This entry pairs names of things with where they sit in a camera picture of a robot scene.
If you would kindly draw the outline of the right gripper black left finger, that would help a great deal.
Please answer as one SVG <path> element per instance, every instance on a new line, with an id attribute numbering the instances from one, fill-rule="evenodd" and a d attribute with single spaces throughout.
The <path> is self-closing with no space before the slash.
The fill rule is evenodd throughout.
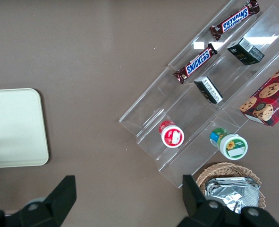
<path id="1" fill-rule="evenodd" d="M 6 216 L 0 210 L 0 227 L 60 227 L 76 202 L 76 179 L 67 175 L 43 200 L 27 204 Z"/>

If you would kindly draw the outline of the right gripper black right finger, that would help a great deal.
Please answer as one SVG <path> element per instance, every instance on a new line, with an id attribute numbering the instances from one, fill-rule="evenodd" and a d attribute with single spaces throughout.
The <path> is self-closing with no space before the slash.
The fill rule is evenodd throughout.
<path id="1" fill-rule="evenodd" d="M 179 227 L 279 227 L 263 209 L 244 207 L 237 214 L 218 201 L 206 199 L 191 175 L 183 176 L 182 196 L 188 216 Z"/>

